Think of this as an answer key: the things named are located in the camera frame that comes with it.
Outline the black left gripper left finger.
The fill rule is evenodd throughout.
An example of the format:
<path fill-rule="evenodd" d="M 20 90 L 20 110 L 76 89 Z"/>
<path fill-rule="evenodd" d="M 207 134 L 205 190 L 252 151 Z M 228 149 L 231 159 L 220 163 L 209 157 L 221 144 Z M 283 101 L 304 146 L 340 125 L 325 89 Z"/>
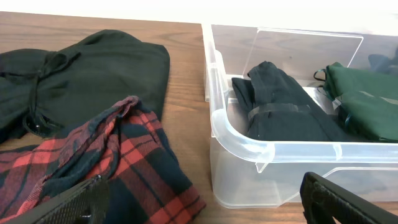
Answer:
<path fill-rule="evenodd" d="M 108 181 L 97 175 L 6 223 L 102 224 L 108 207 Z"/>

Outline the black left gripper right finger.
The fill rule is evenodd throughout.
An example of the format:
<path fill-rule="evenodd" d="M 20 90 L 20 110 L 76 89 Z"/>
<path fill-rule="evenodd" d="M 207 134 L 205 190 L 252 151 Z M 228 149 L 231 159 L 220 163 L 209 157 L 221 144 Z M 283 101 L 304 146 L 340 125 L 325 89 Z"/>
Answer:
<path fill-rule="evenodd" d="M 314 172 L 304 174 L 300 198 L 308 224 L 397 224 L 397 215 Z"/>

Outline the red navy plaid shirt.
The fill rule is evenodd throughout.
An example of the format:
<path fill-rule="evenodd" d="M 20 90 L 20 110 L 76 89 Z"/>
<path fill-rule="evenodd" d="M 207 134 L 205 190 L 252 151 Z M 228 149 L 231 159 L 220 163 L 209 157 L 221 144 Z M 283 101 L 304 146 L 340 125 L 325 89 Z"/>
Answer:
<path fill-rule="evenodd" d="M 205 208 L 157 116 L 129 96 L 39 145 L 1 152 L 1 221 L 94 176 L 109 184 L 106 223 L 189 223 Z"/>

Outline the black cloth with band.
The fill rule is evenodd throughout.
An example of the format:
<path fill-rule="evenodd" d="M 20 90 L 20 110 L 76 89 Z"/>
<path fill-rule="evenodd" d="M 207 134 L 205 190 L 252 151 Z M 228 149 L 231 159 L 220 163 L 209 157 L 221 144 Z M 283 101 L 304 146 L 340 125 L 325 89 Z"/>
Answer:
<path fill-rule="evenodd" d="M 232 78 L 240 107 L 248 118 L 246 136 L 260 141 L 351 141 L 299 83 L 271 62 Z"/>

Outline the clear plastic storage bin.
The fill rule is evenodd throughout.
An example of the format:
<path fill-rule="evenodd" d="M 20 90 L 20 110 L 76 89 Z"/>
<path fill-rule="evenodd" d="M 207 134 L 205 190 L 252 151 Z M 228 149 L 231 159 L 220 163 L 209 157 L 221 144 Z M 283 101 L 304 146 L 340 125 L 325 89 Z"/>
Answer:
<path fill-rule="evenodd" d="M 205 100 L 210 104 L 213 193 L 227 208 L 279 207 L 300 201 L 306 172 L 315 172 L 370 202 L 397 200 L 397 145 L 367 142 L 267 142 L 246 136 L 248 116 L 231 79 L 264 61 L 293 77 L 328 114 L 319 69 L 339 62 L 369 67 L 368 56 L 393 57 L 397 35 L 338 33 L 205 24 Z"/>

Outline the dark green folded cloth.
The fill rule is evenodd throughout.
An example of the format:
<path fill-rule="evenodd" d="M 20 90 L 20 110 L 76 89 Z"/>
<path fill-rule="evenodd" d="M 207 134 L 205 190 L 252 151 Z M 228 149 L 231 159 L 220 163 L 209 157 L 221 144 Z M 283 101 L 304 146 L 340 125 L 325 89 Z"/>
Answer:
<path fill-rule="evenodd" d="M 397 76 L 335 62 L 313 74 L 338 105 L 345 130 L 373 142 L 397 142 Z"/>

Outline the large black folded garment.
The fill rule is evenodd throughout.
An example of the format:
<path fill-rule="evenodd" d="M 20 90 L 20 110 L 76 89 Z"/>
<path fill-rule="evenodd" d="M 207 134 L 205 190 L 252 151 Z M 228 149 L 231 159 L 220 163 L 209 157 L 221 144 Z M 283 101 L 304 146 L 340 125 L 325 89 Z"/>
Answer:
<path fill-rule="evenodd" d="M 170 55 L 162 45 L 102 30 L 58 51 L 1 54 L 1 141 L 47 138 L 128 96 L 162 116 Z"/>

